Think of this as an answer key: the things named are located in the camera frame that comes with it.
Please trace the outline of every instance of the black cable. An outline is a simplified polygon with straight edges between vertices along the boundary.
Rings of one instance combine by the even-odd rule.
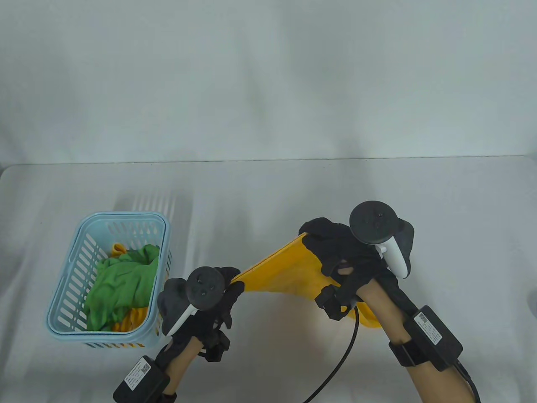
[[[352,346],[354,345],[354,342],[356,340],[356,335],[358,334],[358,326],[360,325],[360,314],[358,313],[358,308],[354,307],[354,314],[356,315],[356,322],[354,323],[354,331],[352,332],[351,342],[349,343],[349,346],[347,347],[347,350],[343,354],[343,357],[339,360],[338,364],[334,368],[334,370],[328,375],[328,377],[324,380],[324,382],[313,392],[309,398],[307,398],[304,403],[309,403],[313,400],[314,397],[316,397],[320,391],[324,389],[324,387],[330,382],[330,380],[334,377],[334,375],[339,371],[347,357],[349,356],[349,353],[352,350]]]
[[[461,374],[461,376],[465,379],[465,381],[468,382],[468,385],[470,385],[470,389],[472,393],[474,394],[475,403],[481,403],[481,398],[479,397],[479,392],[477,391],[477,387],[475,386],[475,383],[471,379],[471,376],[466,370],[466,368],[461,364],[460,361],[457,361],[453,366],[459,372],[459,374]]]

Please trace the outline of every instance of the white backdrop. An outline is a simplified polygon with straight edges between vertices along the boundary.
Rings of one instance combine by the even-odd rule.
[[[528,154],[534,0],[2,0],[0,164]]]

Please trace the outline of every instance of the qr code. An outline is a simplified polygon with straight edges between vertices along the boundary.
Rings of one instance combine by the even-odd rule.
[[[419,313],[419,318],[421,320],[423,320],[423,323],[428,323],[429,322],[429,319],[427,319],[427,317],[423,314],[423,312]]]
[[[148,363],[146,363],[141,369],[140,371],[142,371],[144,374],[147,373],[147,371],[149,371],[151,369],[151,367],[149,366]]]

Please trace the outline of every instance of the light blue plastic basket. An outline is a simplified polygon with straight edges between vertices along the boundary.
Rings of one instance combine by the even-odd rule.
[[[81,342],[90,347],[153,346],[160,337],[162,324],[157,296],[170,274],[170,229],[166,217],[156,212],[102,212],[82,220],[48,308],[49,332],[58,340]],[[105,251],[111,250],[116,242],[127,249],[140,249],[147,244],[160,247],[148,314],[143,324],[131,332],[86,332],[83,308],[95,282],[96,265],[108,257]]]

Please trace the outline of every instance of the controller handle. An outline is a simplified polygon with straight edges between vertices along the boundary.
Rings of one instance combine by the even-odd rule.
[[[358,241],[375,245],[390,271],[399,278],[410,274],[410,251],[414,241],[412,224],[397,217],[386,203],[369,200],[354,208],[349,219]]]

